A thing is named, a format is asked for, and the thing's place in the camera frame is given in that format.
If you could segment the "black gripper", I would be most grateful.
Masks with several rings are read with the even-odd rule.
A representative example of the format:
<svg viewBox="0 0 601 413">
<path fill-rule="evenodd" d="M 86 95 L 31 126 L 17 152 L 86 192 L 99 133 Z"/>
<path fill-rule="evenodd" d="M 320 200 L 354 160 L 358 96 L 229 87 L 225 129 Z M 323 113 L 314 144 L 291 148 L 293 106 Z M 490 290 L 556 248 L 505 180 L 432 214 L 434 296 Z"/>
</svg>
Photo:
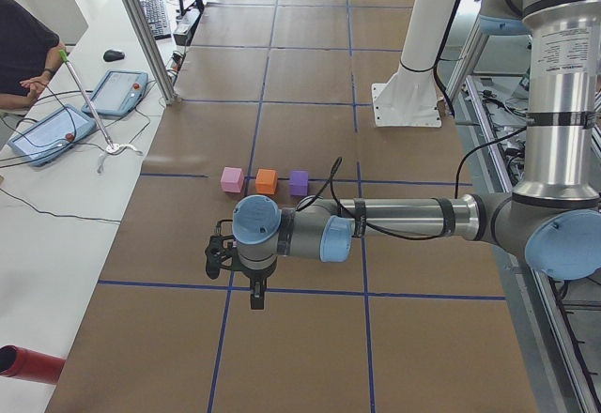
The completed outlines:
<svg viewBox="0 0 601 413">
<path fill-rule="evenodd" d="M 277 258 L 270 257 L 262 261 L 253 261 L 240 258 L 241 270 L 250 280 L 250 306 L 252 310 L 265 309 L 265 291 L 267 290 L 268 278 L 277 268 Z"/>
</svg>

